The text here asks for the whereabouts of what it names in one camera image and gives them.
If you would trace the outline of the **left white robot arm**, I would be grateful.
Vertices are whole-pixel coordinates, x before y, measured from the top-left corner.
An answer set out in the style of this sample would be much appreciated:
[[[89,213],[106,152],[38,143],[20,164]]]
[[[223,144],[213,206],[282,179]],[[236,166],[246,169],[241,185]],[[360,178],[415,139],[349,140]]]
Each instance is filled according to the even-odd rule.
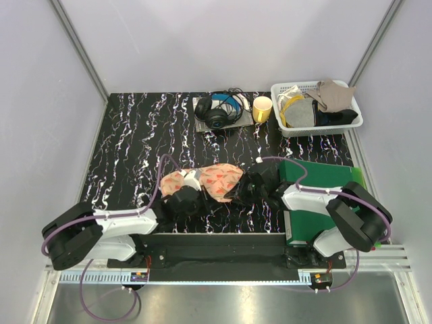
[[[116,259],[139,267],[146,258],[133,236],[165,232],[181,216],[209,207],[209,193],[183,186],[163,198],[153,197],[139,209],[99,210],[79,202],[42,229],[41,252],[55,270],[66,270],[86,259]]]

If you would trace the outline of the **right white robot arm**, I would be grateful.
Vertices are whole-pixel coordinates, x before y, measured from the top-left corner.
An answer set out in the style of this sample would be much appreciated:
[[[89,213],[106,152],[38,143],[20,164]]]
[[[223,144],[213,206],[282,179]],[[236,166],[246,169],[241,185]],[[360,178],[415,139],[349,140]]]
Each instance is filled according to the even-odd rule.
[[[264,157],[251,166],[224,197],[252,205],[265,201],[278,211],[308,211],[331,218],[334,227],[315,236],[306,251],[313,267],[322,267],[335,253],[354,248],[369,252],[391,235],[392,215],[363,186],[319,187],[304,183],[307,166],[296,159]]]

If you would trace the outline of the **green binder folder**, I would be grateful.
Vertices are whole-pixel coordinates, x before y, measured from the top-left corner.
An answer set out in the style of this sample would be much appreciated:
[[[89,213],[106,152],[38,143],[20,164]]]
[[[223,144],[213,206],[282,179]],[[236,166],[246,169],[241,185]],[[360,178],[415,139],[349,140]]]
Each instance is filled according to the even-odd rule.
[[[309,175],[304,181],[309,186],[336,187],[347,182],[357,182],[362,185],[362,174],[359,169],[340,165],[329,165],[299,161],[309,169]],[[331,218],[308,211],[284,211],[286,218],[286,238],[289,245],[308,245],[312,249],[312,240],[323,230],[334,227]]]

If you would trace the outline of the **grey book under headphones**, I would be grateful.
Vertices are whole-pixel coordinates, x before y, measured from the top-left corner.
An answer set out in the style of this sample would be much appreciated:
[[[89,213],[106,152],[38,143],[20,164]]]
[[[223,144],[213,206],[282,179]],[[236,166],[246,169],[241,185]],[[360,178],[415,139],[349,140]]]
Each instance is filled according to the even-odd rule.
[[[193,112],[194,112],[194,108],[196,107],[196,104],[200,98],[202,98],[202,97],[194,97],[192,99]],[[232,129],[232,128],[241,128],[244,126],[251,126],[251,125],[253,125],[253,123],[254,122],[252,120],[252,113],[245,111],[244,115],[240,118],[240,120],[238,122],[236,122],[232,126],[226,126],[220,130],[228,130],[228,129]],[[197,132],[219,131],[219,130],[210,130],[208,127],[206,127],[206,125],[203,122],[198,121],[196,118],[195,118],[195,127],[196,127]]]

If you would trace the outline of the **black over-ear headphones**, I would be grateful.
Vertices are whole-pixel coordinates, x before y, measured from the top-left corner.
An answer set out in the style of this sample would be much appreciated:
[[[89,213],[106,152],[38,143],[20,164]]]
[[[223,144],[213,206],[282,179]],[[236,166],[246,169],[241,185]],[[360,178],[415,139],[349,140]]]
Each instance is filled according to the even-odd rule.
[[[251,112],[248,96],[241,88],[229,88],[200,98],[194,116],[210,130],[220,130],[238,122],[245,111]]]

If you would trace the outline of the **yellow mug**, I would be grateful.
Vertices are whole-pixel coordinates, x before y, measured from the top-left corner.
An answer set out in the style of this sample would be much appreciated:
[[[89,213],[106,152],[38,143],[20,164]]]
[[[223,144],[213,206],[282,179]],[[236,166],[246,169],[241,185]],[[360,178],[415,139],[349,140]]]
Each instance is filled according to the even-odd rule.
[[[264,96],[257,97],[252,104],[252,117],[253,120],[262,124],[269,119],[270,113],[273,108],[273,101]]]

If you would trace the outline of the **yellow cloth in basket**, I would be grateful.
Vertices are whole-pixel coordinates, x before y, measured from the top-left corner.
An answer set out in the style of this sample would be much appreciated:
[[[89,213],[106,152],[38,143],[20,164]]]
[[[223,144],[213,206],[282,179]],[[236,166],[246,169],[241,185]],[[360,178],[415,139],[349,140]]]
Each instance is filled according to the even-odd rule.
[[[305,100],[304,95],[297,94],[293,97],[289,97],[288,95],[280,94],[277,97],[276,102],[276,113],[275,116],[279,118],[280,122],[284,127],[291,128],[292,126],[287,122],[287,119],[285,117],[285,112],[287,109],[292,106],[294,103],[297,103],[298,101]]]

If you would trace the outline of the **grey cloth in basket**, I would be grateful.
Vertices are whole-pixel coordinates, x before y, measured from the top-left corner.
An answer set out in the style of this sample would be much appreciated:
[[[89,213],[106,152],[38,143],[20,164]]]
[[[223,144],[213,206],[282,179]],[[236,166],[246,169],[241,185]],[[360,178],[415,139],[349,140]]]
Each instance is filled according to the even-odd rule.
[[[288,128],[311,128],[315,126],[315,108],[311,98],[292,103],[283,113]]]

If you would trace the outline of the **white packet in basket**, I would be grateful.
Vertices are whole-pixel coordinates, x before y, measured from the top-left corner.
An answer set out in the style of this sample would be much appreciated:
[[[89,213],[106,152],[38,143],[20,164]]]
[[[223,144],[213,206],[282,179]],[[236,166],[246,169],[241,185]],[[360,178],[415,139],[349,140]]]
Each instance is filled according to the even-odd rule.
[[[296,84],[280,92],[277,96],[277,101],[281,105],[282,103],[286,103],[295,96],[302,96],[302,91]]]

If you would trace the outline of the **white plastic basket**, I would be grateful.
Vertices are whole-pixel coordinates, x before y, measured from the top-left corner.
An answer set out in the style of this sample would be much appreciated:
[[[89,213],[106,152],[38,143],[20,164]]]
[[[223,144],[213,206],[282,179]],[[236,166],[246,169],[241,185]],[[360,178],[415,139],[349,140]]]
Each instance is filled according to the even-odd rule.
[[[289,89],[292,86],[297,86],[303,93],[307,90],[316,90],[318,89],[318,81],[296,81],[296,82],[283,82],[274,84],[271,87],[271,100],[273,101],[273,111],[275,114],[275,118],[277,120],[279,130],[283,137],[302,137],[302,136],[318,136],[318,135],[331,135],[331,134],[343,134],[345,131],[348,131],[352,128],[357,128],[363,124],[362,113],[360,108],[356,102],[355,98],[352,98],[351,104],[349,108],[355,111],[358,116],[354,119],[351,124],[348,125],[340,125],[340,126],[317,126],[317,127],[309,127],[309,128],[287,128],[283,125],[282,120],[280,118],[279,107],[277,105],[278,99],[277,96]]]

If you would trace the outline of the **black cloth in basket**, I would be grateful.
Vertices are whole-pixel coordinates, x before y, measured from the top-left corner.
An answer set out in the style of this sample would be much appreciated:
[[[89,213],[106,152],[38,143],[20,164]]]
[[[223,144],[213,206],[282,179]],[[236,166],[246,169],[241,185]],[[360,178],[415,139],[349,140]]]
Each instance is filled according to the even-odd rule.
[[[315,114],[316,126],[340,126],[349,125],[358,117],[357,112],[344,109],[338,112],[326,113],[318,110]]]

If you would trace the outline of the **beige cloth in basket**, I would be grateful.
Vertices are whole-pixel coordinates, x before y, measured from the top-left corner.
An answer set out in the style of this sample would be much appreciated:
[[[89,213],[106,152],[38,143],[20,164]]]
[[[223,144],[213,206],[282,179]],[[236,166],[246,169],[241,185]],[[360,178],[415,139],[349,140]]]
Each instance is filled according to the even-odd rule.
[[[336,113],[348,109],[356,87],[340,86],[327,79],[317,83],[316,90],[308,90],[305,95],[318,102],[318,108],[325,113]]]

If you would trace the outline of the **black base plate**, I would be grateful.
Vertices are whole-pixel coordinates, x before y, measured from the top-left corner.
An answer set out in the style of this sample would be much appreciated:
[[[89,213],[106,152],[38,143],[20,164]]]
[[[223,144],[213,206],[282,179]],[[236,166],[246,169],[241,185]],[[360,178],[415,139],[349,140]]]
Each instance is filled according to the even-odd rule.
[[[326,259],[304,244],[289,246],[284,234],[134,235],[136,254],[109,259],[114,269],[150,267],[152,282],[294,281],[301,269],[345,269],[342,252]]]

